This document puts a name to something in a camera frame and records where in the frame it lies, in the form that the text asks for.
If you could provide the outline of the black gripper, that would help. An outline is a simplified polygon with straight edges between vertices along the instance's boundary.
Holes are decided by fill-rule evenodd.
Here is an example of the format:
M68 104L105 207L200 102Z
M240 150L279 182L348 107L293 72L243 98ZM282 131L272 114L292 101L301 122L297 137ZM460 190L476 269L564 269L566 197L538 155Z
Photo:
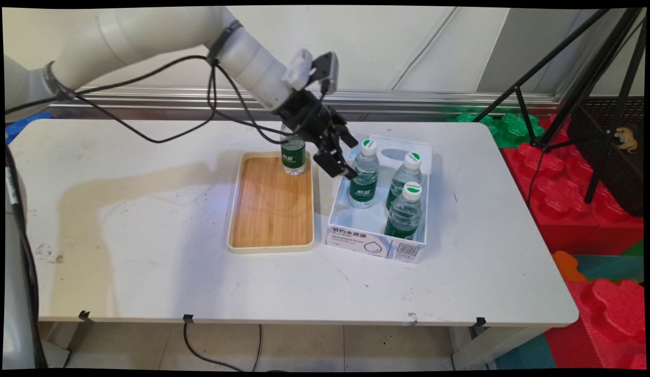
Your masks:
M351 135L346 120L334 108L303 89L291 93L274 114L299 138L317 146L318 152L313 160L329 176L343 176L350 181L358 176L343 157L340 143L343 141L349 148L354 148L359 142Z

